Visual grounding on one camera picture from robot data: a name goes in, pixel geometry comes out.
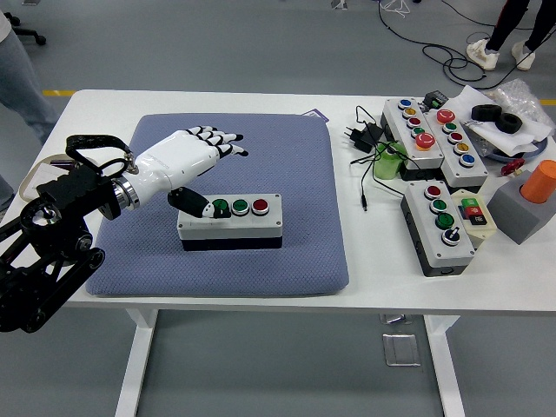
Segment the white black-fingered robot left hand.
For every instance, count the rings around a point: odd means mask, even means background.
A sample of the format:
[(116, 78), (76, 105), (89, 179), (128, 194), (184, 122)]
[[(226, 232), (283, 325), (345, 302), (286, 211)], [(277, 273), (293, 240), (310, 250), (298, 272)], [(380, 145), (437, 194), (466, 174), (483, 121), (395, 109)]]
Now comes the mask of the white black-fingered robot left hand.
[(225, 156), (247, 156), (236, 144), (242, 138), (210, 126), (177, 130), (164, 138), (136, 158), (136, 174), (122, 177), (129, 184), (125, 189), (128, 209), (139, 209), (155, 195), (165, 193), (170, 206), (193, 217), (229, 218), (229, 209), (217, 208), (186, 185)]

